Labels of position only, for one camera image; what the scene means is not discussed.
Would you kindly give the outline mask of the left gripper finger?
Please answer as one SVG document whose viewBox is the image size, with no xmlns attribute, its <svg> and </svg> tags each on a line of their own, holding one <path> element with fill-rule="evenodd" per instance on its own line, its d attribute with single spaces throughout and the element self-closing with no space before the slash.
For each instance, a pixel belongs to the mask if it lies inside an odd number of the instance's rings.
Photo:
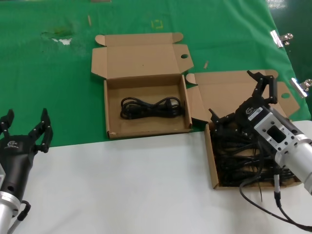
<svg viewBox="0 0 312 234">
<path fill-rule="evenodd" d="M 43 135 L 41 144 L 37 145 L 36 141 Z M 49 151 L 51 141 L 53 139 L 53 129 L 46 108 L 43 109 L 40 122 L 28 134 L 31 150 L 34 153 L 41 151 L 47 153 Z"/>
<path fill-rule="evenodd" d="M 3 133 L 5 139 L 10 137 L 8 129 L 11 127 L 14 117 L 14 111 L 9 109 L 7 114 L 0 118 L 0 133 Z"/>
</svg>

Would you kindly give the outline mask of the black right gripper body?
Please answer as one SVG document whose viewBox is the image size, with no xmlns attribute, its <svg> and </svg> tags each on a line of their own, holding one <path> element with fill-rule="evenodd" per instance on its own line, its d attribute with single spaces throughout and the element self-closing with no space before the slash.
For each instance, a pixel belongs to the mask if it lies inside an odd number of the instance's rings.
<svg viewBox="0 0 312 234">
<path fill-rule="evenodd" d="M 265 117 L 265 101 L 263 97 L 250 97 L 235 112 L 238 127 L 251 128 Z"/>
</svg>

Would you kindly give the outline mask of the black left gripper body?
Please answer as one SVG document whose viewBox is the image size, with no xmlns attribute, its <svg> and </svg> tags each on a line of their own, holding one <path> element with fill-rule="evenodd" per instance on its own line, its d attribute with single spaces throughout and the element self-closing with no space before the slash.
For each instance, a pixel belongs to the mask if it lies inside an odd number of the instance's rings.
<svg viewBox="0 0 312 234">
<path fill-rule="evenodd" d="M 35 141 L 28 135 L 8 136 L 0 140 L 0 164 L 5 172 L 2 192 L 23 197 L 37 152 Z"/>
</svg>

